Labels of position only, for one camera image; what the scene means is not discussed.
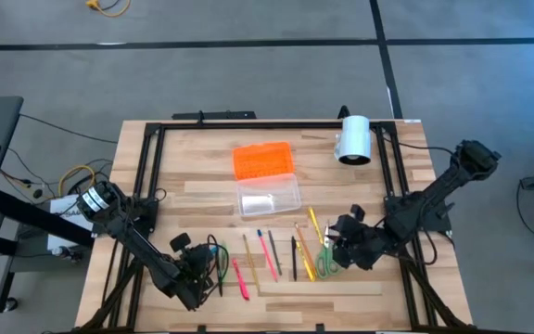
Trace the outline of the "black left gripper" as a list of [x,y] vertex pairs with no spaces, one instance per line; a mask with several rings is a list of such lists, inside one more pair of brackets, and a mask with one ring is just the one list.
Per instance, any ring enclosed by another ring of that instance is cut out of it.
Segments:
[[207,271],[201,275],[200,260],[213,260],[217,252],[216,247],[209,245],[189,247],[190,243],[189,235],[182,233],[173,238],[170,245],[175,253],[179,253],[176,262],[185,277],[188,289],[195,297],[199,297],[200,286],[215,287],[219,285],[221,275],[217,271]]

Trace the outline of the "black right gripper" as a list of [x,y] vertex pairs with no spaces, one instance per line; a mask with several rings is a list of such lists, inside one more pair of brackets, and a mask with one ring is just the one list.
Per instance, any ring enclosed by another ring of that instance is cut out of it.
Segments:
[[[371,270],[374,264],[382,256],[385,241],[382,238],[383,229],[377,226],[369,226],[363,222],[365,211],[358,204],[352,204],[350,212],[358,223],[352,241],[352,256],[355,264],[363,270]],[[354,230],[354,218],[352,216],[339,216],[337,221],[330,226],[339,237],[348,236]],[[332,249],[332,258],[340,267],[347,269],[352,265],[352,259],[347,249],[335,246]]]

